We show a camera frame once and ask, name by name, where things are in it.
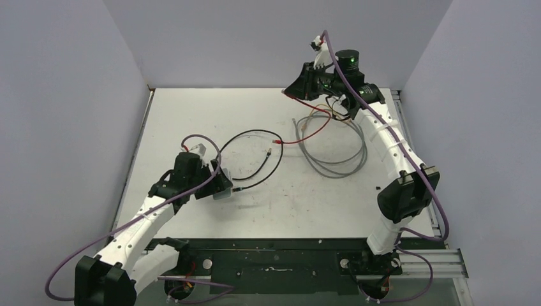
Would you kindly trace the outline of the white network switch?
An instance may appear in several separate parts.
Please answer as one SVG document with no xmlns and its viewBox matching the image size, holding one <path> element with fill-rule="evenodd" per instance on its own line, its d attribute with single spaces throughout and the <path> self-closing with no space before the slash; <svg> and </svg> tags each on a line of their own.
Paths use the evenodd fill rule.
<svg viewBox="0 0 541 306">
<path fill-rule="evenodd" d="M 227 180 L 227 182 L 225 182 L 225 189 L 224 190 L 212 195 L 212 198 L 215 201 L 222 200 L 222 199 L 225 199 L 225 198 L 229 198 L 233 194 L 233 191 L 232 191 L 232 189 L 233 189 L 232 177 L 231 177 L 231 173 L 228 171 L 227 168 L 222 169 L 221 178 L 223 179 L 224 182 L 225 182 L 225 180 Z"/>
</svg>

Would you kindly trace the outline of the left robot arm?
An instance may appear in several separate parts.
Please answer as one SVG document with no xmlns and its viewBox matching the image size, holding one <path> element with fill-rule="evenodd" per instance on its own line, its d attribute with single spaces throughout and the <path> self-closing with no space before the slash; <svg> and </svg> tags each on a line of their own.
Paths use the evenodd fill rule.
<svg viewBox="0 0 541 306">
<path fill-rule="evenodd" d="M 196 199 L 232 186 L 221 174 L 221 158 L 206 163 L 202 147 L 180 152 L 173 168 L 154 183 L 131 221 L 117 228 L 116 237 L 93 257 L 84 256 L 75 269 L 75 305 L 134 305 L 138 294 L 164 272 L 185 273 L 190 257 L 184 243 L 166 238 L 157 251 L 141 258 L 157 232 Z"/>
</svg>

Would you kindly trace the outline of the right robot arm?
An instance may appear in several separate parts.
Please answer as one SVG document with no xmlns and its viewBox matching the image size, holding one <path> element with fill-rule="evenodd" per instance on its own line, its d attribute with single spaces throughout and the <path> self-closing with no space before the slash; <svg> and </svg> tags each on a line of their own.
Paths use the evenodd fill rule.
<svg viewBox="0 0 541 306">
<path fill-rule="evenodd" d="M 361 265 L 376 273 L 387 262 L 405 227 L 430 204 L 440 173 L 427 166 L 409 146 L 389 111 L 381 90 L 364 80 L 359 52 L 340 50 L 331 54 L 319 48 L 311 62 L 304 63 L 299 77 L 284 94 L 312 101 L 322 95 L 341 98 L 347 116 L 357 121 L 365 139 L 385 165 L 390 184 L 377 195 L 380 219 L 367 238 L 370 250 L 361 255 Z"/>
</svg>

